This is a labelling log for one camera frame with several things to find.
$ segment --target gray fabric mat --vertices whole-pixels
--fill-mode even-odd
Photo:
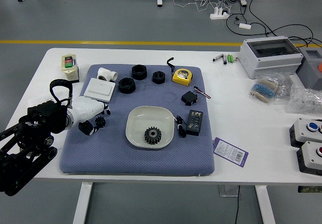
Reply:
[[[67,133],[60,159],[60,169],[64,173],[136,173],[173,176],[209,175],[214,171],[213,144],[210,130],[206,98],[198,95],[198,102],[186,106],[181,96],[194,91],[194,86],[204,90],[201,70],[197,67],[186,68],[193,73],[188,87],[172,82],[171,69],[167,65],[147,65],[147,78],[134,80],[136,90],[132,94],[123,94],[118,82],[131,77],[133,65],[101,64],[92,65],[88,71],[84,91],[91,78],[96,78],[100,67],[116,71],[118,78],[109,104],[111,115],[104,115],[106,126],[92,136],[81,133],[77,126]],[[152,82],[155,71],[166,74],[166,82],[157,85]],[[188,120],[191,109],[203,111],[203,120],[199,136],[187,135],[180,138],[177,125],[172,141],[164,148],[152,150],[132,145],[125,135],[129,113],[139,106],[159,106],[167,108],[176,117],[180,115]]]

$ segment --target barcode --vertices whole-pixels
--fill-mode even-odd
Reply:
[[[240,162],[242,156],[243,156],[242,152],[238,152],[236,155],[235,161]]]

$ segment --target black hex nut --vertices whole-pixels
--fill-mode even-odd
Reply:
[[[147,77],[146,67],[141,64],[137,64],[132,67],[132,77],[136,80],[142,80]]]
[[[162,71],[156,71],[152,75],[152,81],[156,84],[162,84],[166,81],[166,74]]]
[[[130,94],[135,91],[135,82],[132,78],[123,78],[119,81],[121,93]]]

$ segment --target purple tag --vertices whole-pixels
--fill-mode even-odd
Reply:
[[[213,153],[241,167],[244,167],[248,156],[248,152],[218,137],[213,144]]]

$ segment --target white bowl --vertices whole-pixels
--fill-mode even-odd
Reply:
[[[161,131],[161,140],[157,144],[149,144],[144,133],[149,127]],[[141,106],[133,109],[126,123],[125,134],[131,144],[143,148],[163,148],[167,146],[174,134],[175,120],[172,113],[163,107]]]

